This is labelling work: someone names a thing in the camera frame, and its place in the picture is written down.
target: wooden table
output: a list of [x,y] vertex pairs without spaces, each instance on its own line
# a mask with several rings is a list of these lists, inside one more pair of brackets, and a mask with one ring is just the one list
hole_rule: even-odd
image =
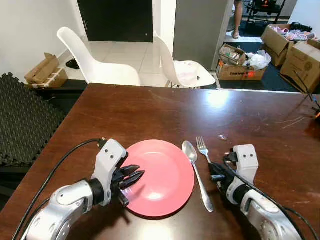
[[[147,139],[180,148],[184,140],[196,144],[196,136],[203,136],[211,160],[220,163],[231,147],[253,144],[259,160],[255,185],[296,209],[320,232],[320,124],[313,120],[311,106],[301,94],[90,84],[0,213],[1,239],[11,239],[56,162],[78,143],[99,137],[116,139],[125,148]],[[74,152],[36,205],[59,187],[89,178],[98,151],[91,143]],[[139,218],[114,201],[82,216],[68,239],[259,239],[210,182],[205,157],[200,155],[196,164],[215,212],[206,211],[195,181],[189,201],[168,218]],[[297,223],[310,237],[302,221]]]

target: white tiled floor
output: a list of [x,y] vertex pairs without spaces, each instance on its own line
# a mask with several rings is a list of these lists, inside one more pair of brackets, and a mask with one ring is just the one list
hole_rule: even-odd
[[[159,52],[153,43],[85,41],[84,44],[92,56],[100,62],[134,67],[139,73],[143,86],[164,87],[167,82],[160,68]],[[60,67],[65,69],[69,79],[85,80],[80,69],[66,67],[66,62],[72,58],[70,54]]]

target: person's foot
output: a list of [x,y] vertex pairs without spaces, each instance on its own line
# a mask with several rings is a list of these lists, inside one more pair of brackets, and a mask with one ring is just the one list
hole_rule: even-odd
[[238,31],[233,31],[233,32],[231,33],[231,35],[232,35],[232,37],[233,37],[234,39],[238,39],[238,38],[240,37],[240,34],[239,34]]

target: white chair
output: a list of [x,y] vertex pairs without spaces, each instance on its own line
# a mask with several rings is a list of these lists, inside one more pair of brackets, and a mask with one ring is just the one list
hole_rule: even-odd
[[133,67],[95,60],[70,28],[62,27],[56,35],[74,56],[88,84],[141,85],[139,75]]
[[162,70],[168,79],[168,82],[165,85],[166,87],[169,86],[169,83],[172,83],[186,88],[199,88],[202,86],[212,85],[216,82],[215,78],[199,63],[195,61],[181,61],[181,63],[186,63],[193,69],[196,69],[197,72],[197,76],[192,79],[192,81],[188,81],[188,83],[183,82],[181,78],[179,79],[179,76],[183,75],[183,72],[179,72],[181,67],[177,67],[178,62],[174,61],[168,46],[156,32],[154,32],[154,37],[154,42],[160,49]]

